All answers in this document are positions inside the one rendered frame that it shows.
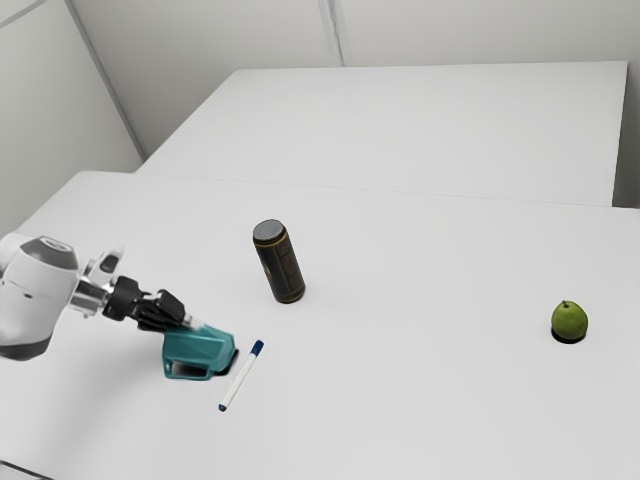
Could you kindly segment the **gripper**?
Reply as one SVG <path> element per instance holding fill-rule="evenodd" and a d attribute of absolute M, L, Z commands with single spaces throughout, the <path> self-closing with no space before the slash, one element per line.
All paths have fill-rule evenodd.
<path fill-rule="evenodd" d="M 116 321 L 132 318 L 139 329 L 152 332 L 174 328 L 197 330 L 203 325 L 169 291 L 162 289 L 151 294 L 141 290 L 136 280 L 126 276 L 117 278 L 102 315 Z"/>

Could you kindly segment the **teal faceted mug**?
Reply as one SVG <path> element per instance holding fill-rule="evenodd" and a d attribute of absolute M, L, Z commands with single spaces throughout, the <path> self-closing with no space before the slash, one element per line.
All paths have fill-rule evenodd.
<path fill-rule="evenodd" d="M 209 380 L 226 374 L 235 356 L 234 336 L 209 325 L 168 328 L 164 332 L 162 363 L 168 379 Z"/>

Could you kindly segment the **white marker with blue cap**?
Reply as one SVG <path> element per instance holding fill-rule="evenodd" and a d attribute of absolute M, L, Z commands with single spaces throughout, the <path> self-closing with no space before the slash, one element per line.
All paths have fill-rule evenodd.
<path fill-rule="evenodd" d="M 250 353 L 244 360 L 243 364 L 240 367 L 237 375 L 235 376 L 233 382 L 225 393 L 223 399 L 218 404 L 218 410 L 220 412 L 226 412 L 230 405 L 233 403 L 235 397 L 239 393 L 243 383 L 247 379 L 249 373 L 251 372 L 257 358 L 261 354 L 264 348 L 263 340 L 256 340 L 254 345 L 251 348 Z"/>

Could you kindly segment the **dark brown can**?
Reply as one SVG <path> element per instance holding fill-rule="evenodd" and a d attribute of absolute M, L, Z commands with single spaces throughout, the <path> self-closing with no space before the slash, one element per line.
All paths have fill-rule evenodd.
<path fill-rule="evenodd" d="M 252 240 L 275 300 L 283 304 L 300 300 L 306 285 L 285 225 L 264 220 L 254 227 Z"/>

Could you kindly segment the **green pear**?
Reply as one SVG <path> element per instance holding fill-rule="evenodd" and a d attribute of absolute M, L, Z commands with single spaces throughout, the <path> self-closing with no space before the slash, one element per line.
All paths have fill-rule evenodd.
<path fill-rule="evenodd" d="M 562 300 L 551 316 L 551 330 L 565 341 L 578 341 L 588 330 L 589 320 L 586 312 L 577 303 Z"/>

